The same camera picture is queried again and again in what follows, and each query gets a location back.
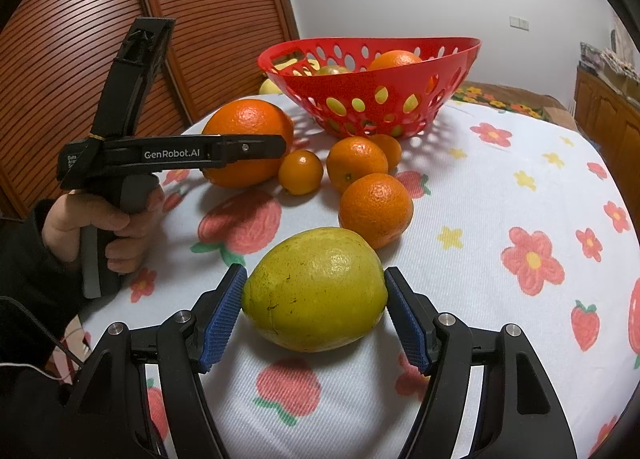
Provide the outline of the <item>large orange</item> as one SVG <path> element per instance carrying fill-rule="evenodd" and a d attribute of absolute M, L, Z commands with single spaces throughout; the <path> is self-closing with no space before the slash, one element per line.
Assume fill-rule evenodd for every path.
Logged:
<path fill-rule="evenodd" d="M 422 59 L 414 52 L 408 50 L 393 49 L 384 52 L 373 60 L 369 66 L 369 71 L 391 69 L 397 67 L 408 66 L 408 64 L 420 63 Z"/>
<path fill-rule="evenodd" d="M 230 147 L 232 156 L 262 156 L 262 159 L 237 159 L 224 167 L 203 168 L 204 177 L 221 188 L 241 189 L 261 184 L 279 172 L 284 157 L 294 140 L 294 124 L 278 106 L 259 99 L 239 99 L 225 104 L 207 121 L 206 135 L 236 136 Z M 273 158 L 274 151 L 259 145 L 255 136 L 281 136 L 286 148 Z"/>

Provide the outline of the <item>small tangerine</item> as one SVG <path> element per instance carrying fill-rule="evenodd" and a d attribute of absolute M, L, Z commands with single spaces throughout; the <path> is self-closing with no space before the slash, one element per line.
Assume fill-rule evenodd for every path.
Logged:
<path fill-rule="evenodd" d="M 305 196 L 316 191 L 322 177 L 322 162 L 313 152 L 304 149 L 288 154 L 278 172 L 279 184 L 292 196 Z"/>
<path fill-rule="evenodd" d="M 387 159 L 388 171 L 392 173 L 401 161 L 402 148 L 399 141 L 390 135 L 374 134 L 370 137 L 370 141 L 380 148 Z"/>

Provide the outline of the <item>yellow-green mango front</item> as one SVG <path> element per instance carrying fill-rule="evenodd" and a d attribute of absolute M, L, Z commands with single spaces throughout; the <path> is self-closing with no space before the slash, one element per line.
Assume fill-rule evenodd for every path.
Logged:
<path fill-rule="evenodd" d="M 367 335 L 387 302 L 378 254 L 344 228 L 303 231 L 272 248 L 243 288 L 242 309 L 266 340 L 290 351 L 338 349 Z"/>

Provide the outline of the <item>yellow-green mango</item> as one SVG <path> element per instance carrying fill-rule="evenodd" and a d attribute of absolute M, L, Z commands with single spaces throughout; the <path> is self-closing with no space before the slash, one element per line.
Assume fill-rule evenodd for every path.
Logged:
<path fill-rule="evenodd" d="M 378 254 L 344 228 L 303 231 L 272 248 L 243 288 L 242 309 L 266 340 L 290 351 L 338 349 L 367 335 L 387 302 Z"/>
<path fill-rule="evenodd" d="M 337 64 L 328 64 L 327 66 L 320 67 L 315 75 L 334 75 L 334 74 L 345 74 L 350 73 L 349 68 L 343 66 L 337 66 Z"/>

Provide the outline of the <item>yellow plush toy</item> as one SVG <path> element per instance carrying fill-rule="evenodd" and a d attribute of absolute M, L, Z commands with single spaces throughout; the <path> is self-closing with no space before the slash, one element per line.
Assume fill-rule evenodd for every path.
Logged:
<path fill-rule="evenodd" d="M 313 75 L 314 72 L 320 69 L 320 63 L 314 58 L 307 59 L 309 63 L 308 68 L 303 68 L 304 75 Z M 297 62 L 297 59 L 291 58 L 280 63 L 276 63 L 274 66 L 278 70 L 285 69 L 287 67 L 293 66 Z M 281 89 L 273 83 L 273 81 L 269 80 L 269 78 L 265 78 L 265 81 L 262 82 L 262 85 L 258 89 L 259 95 L 281 95 Z"/>

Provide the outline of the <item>small mandarin orange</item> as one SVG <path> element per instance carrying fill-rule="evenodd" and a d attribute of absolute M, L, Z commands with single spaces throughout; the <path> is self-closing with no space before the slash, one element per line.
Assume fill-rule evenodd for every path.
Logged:
<path fill-rule="evenodd" d="M 331 185 L 343 193 L 355 180 L 372 173 L 387 173 L 384 151 L 372 140 L 349 137 L 337 141 L 326 157 Z"/>
<path fill-rule="evenodd" d="M 383 173 L 357 179 L 344 191 L 338 206 L 340 226 L 355 231 L 373 249 L 399 239 L 412 216 L 413 201 L 406 187 Z"/>

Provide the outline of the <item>red perforated plastic basket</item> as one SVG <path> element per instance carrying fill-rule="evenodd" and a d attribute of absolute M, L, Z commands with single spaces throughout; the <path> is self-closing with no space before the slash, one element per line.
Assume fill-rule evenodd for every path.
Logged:
<path fill-rule="evenodd" d="M 468 76 L 482 42 L 475 37 L 317 37 L 264 50 L 257 63 L 269 80 L 319 126 L 336 137 L 419 134 L 435 120 Z M 420 63 L 369 71 L 384 52 L 408 50 Z M 274 65 L 297 59 L 291 67 Z M 304 75 L 308 58 L 320 67 L 337 64 L 350 73 Z"/>

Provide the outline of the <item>brown louvered wardrobe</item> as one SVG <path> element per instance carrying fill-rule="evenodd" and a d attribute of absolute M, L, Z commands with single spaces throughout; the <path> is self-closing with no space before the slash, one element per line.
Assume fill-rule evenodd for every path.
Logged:
<path fill-rule="evenodd" d="M 85 137 L 108 70 L 142 16 L 175 29 L 140 116 L 177 134 L 262 84 L 258 55 L 297 36 L 290 0 L 22 0 L 1 33 L 1 211 L 23 217 L 60 188 L 60 149 Z"/>

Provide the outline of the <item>small tangerine behind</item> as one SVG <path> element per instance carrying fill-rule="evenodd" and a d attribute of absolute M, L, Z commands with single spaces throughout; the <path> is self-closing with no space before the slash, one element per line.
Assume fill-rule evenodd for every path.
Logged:
<path fill-rule="evenodd" d="M 387 159 L 388 171 L 392 173 L 401 161 L 402 148 L 399 141 L 390 135 L 374 134 L 370 137 L 370 141 L 380 148 Z"/>

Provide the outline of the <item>floral white tablecloth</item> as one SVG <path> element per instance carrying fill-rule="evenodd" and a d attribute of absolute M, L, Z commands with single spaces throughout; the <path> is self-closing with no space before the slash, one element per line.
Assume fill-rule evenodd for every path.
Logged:
<path fill-rule="evenodd" d="M 382 263 L 471 327 L 519 325 L 590 456 L 639 381 L 639 243 L 599 153 L 566 128 L 451 101 L 404 142 L 398 172 L 413 218 Z M 231 264 L 253 268 L 286 238 L 337 224 L 328 182 L 296 198 L 277 182 L 221 189 L 197 171 L 160 181 L 167 199 L 140 271 L 82 317 L 93 339 L 114 321 L 161 323 Z M 393 458 L 426 382 L 388 319 L 342 349 L 296 354 L 240 318 L 203 385 L 232 457 Z"/>

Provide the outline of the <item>floral bed blanket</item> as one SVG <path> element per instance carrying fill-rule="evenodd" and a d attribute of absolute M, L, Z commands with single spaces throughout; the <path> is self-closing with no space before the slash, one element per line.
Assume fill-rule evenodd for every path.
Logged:
<path fill-rule="evenodd" d="M 482 104 L 499 113 L 518 113 L 569 130 L 577 130 L 573 115 L 558 100 L 550 95 L 540 95 L 527 89 L 464 81 L 452 98 L 468 104 Z"/>

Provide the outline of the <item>wooden sideboard cabinet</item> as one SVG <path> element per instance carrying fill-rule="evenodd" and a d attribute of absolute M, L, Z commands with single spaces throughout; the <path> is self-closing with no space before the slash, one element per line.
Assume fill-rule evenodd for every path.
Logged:
<path fill-rule="evenodd" d="M 575 119 L 601 156 L 633 210 L 639 208 L 639 109 L 597 75 L 578 67 Z"/>

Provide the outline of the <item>cardboard box with clutter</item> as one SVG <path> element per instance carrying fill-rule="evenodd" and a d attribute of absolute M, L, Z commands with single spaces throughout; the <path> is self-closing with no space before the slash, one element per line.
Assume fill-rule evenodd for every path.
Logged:
<path fill-rule="evenodd" d="M 622 86 L 627 80 L 639 82 L 639 73 L 634 66 L 618 58 L 611 49 L 598 49 L 591 44 L 581 42 L 580 62 L 597 75 L 604 76 L 615 86 Z"/>

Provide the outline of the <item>wall light switch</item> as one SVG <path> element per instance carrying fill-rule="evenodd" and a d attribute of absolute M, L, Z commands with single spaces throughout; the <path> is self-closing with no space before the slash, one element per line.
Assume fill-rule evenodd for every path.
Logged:
<path fill-rule="evenodd" d="M 529 30 L 529 22 L 524 19 L 524 18 L 520 18 L 520 17 L 514 17 L 514 16 L 510 16 L 509 17 L 509 26 L 513 29 L 518 29 L 521 31 L 528 31 Z"/>

